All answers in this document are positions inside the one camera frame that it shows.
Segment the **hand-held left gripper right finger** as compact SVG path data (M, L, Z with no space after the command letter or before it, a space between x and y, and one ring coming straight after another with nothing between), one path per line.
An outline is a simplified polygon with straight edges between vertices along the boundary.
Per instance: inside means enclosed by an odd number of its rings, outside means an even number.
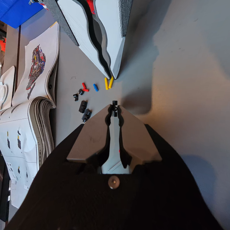
M159 154L145 124L124 107L118 106L120 160L124 168L161 162Z

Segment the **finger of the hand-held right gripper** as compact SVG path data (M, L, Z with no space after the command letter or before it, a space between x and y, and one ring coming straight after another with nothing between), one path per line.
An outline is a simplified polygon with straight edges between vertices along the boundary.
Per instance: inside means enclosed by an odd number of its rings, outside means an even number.
M102 54L109 72L117 79L120 70L125 36L122 31L121 1L94 0L97 22L102 32Z
M57 4L66 19L79 48L94 65L111 79L111 72L102 54L93 25L93 16L86 0L58 0Z

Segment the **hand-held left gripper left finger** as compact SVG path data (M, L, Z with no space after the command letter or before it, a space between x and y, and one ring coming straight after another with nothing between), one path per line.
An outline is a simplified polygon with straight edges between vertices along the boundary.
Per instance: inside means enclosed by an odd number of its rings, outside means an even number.
M112 105L109 104L85 122L67 160L102 166L109 157Z

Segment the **black toy clip plate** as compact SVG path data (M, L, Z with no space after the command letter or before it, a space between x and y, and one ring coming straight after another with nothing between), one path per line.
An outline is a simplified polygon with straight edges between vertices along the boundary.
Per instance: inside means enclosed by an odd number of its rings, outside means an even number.
M83 116L82 116L82 121L83 123L85 123L88 119L90 119L91 117L91 114L92 114L92 111L89 110L89 109L86 109Z
M80 104L80 107L79 107L79 112L80 113L84 113L85 112L85 110L87 108L87 104L88 104L87 101L85 101L85 100L81 101L81 104Z

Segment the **instruction booklet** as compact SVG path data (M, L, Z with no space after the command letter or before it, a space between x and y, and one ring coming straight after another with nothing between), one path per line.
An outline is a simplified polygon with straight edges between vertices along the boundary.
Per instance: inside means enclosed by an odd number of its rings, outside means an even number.
M55 22L25 46L24 74L10 105L0 110L0 150L11 180L11 204L17 209L54 150L49 112L56 108L59 43Z

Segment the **blue plastic bin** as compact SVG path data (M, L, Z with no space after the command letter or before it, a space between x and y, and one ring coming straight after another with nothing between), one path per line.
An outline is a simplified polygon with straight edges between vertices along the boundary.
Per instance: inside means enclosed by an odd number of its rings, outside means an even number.
M36 0L1 0L0 21L16 29L42 9Z

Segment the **wooden document stand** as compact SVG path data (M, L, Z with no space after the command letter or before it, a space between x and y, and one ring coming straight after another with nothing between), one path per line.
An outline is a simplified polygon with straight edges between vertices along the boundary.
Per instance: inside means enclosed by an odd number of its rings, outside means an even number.
M0 78L0 110L11 107L14 92L15 66L10 67Z

